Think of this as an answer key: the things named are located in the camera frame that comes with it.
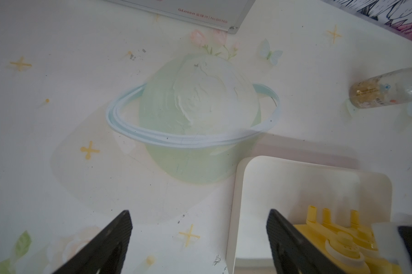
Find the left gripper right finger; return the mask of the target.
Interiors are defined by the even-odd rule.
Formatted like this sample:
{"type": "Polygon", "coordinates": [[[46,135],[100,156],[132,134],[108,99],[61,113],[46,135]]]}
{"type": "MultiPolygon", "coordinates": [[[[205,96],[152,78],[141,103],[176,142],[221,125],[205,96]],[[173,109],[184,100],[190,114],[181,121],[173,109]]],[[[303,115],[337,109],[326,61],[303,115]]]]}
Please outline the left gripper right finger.
{"type": "Polygon", "coordinates": [[[342,274],[344,272],[275,209],[269,212],[266,232],[274,267],[278,274],[342,274]]]}

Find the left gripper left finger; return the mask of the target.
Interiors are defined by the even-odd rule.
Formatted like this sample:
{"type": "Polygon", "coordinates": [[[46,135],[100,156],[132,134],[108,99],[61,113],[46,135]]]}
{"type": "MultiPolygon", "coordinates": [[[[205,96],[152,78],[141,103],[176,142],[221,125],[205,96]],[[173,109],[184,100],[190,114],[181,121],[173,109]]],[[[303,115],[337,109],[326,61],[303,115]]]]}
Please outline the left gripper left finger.
{"type": "Polygon", "coordinates": [[[54,274],[120,274],[132,230],[130,213],[124,210],[54,274]]]}

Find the white rectangular tray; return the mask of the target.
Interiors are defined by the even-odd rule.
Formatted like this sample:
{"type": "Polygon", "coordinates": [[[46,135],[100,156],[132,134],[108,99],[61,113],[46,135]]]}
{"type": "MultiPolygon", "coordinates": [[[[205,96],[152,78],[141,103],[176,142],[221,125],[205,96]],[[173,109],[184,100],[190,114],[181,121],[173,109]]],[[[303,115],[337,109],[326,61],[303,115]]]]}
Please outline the white rectangular tray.
{"type": "Polygon", "coordinates": [[[225,261],[236,268],[273,268],[266,232],[270,210],[291,224],[303,224],[307,209],[328,208],[332,221],[349,227],[351,211],[360,223],[388,222],[392,182],[384,174],[290,161],[270,156],[243,159],[236,170],[225,261]]]}

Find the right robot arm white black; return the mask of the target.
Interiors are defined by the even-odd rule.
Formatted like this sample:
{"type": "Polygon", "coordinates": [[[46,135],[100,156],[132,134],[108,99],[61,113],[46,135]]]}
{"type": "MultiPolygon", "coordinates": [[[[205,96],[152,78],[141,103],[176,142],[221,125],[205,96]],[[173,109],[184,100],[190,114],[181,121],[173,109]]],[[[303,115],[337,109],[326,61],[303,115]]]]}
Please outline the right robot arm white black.
{"type": "Polygon", "coordinates": [[[412,274],[412,224],[373,223],[371,228],[380,256],[412,274]]]}

